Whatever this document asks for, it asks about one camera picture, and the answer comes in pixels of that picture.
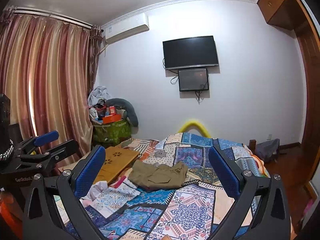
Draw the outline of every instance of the patchwork bedspread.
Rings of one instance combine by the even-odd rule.
[[[247,146],[204,138],[191,133],[170,135],[161,142],[130,139],[118,147],[139,151],[145,163],[169,166],[182,161],[188,167],[185,184],[177,190],[147,192],[125,179],[118,188],[112,185],[85,207],[93,223],[110,240],[205,240],[217,228],[234,202],[229,198],[208,161],[209,148],[219,145],[241,169],[256,176],[269,176],[263,162]],[[130,170],[121,175],[127,176]],[[256,211],[255,197],[237,236],[246,232]],[[66,229],[77,236],[72,224]]]

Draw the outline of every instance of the blue textured finger pad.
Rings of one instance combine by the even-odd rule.
[[[240,196],[239,181],[236,176],[214,147],[209,149],[208,159],[228,197],[236,200]]]
[[[40,147],[43,146],[47,143],[53,142],[55,140],[58,140],[59,138],[59,133],[57,131],[52,131],[49,133],[46,133],[44,135],[41,135],[35,139],[33,142],[34,146]]]
[[[76,179],[74,194],[77,198],[87,195],[105,161],[105,158],[106,151],[102,146],[100,146]]]

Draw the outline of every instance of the tv screen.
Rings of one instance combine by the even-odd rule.
[[[163,41],[165,69],[218,66],[213,36]]]
[[[206,68],[181,69],[178,71],[180,91],[208,90],[208,71]]]

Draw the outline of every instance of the silver bolt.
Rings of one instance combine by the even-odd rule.
[[[280,180],[280,179],[281,179],[281,177],[280,177],[279,174],[275,174],[275,175],[273,175],[273,177],[274,177],[276,180]]]
[[[249,170],[244,170],[244,171],[243,171],[243,174],[244,174],[245,176],[247,176],[247,177],[250,177],[250,176],[252,175],[252,172],[249,171]]]
[[[69,176],[71,174],[71,170],[65,170],[62,175],[63,176]]]
[[[37,173],[36,175],[33,176],[33,179],[37,180],[37,179],[40,179],[41,177],[41,174]]]

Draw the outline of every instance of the white wall-mounted air conditioner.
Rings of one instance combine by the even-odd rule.
[[[106,41],[111,44],[148,30],[148,16],[145,13],[141,13],[107,27],[105,30]]]

